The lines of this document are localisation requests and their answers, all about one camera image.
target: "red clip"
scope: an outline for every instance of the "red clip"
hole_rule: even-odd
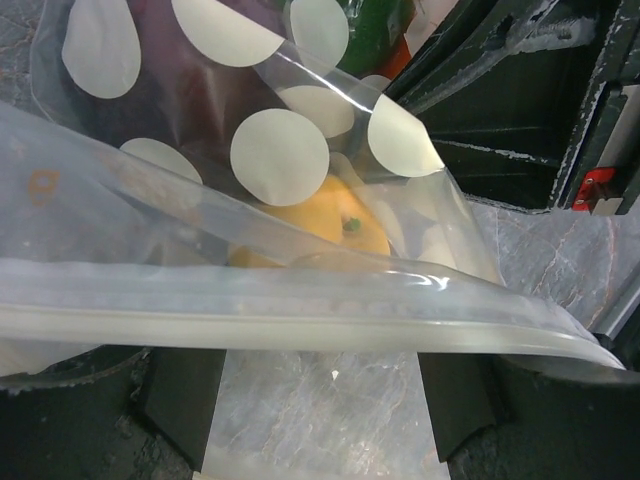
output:
[[[615,168],[596,168],[587,173],[584,176],[584,180],[582,180],[582,185],[580,185],[580,190],[578,190],[571,209],[577,212],[588,212],[588,202],[593,196],[593,187],[595,184],[610,182],[615,173]]]

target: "gray marble surface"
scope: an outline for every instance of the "gray marble surface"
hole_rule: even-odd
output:
[[[42,4],[0,0],[0,99],[31,112],[28,53]],[[508,286],[555,300],[587,326],[640,260],[640,207],[622,218],[474,212]],[[447,477],[415,353],[230,352],[211,442],[297,479]]]

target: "white circle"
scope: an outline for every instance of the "white circle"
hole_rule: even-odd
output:
[[[191,162],[165,143],[151,138],[134,138],[120,150],[202,185],[202,177]]]
[[[422,122],[385,95],[373,108],[367,136],[371,153],[391,173],[423,177],[444,168]]]
[[[140,75],[142,51],[126,0],[76,0],[62,61],[73,81],[97,98],[123,96]]]
[[[369,75],[368,77],[364,77],[361,81],[365,85],[369,85],[370,87],[380,91],[383,91],[391,83],[391,80],[387,77],[383,77],[382,75]]]
[[[291,34],[302,63],[319,75],[340,63],[349,46],[349,21],[336,0],[293,0]]]
[[[329,146],[318,127],[277,108],[254,113],[240,124],[230,158],[242,186],[276,207],[308,199],[329,171]]]
[[[311,120],[325,138],[353,128],[353,105],[329,88],[299,85],[278,92],[278,96],[291,110]]]
[[[176,19],[203,55],[229,67],[249,67],[273,55],[284,38],[215,0],[172,0]]]

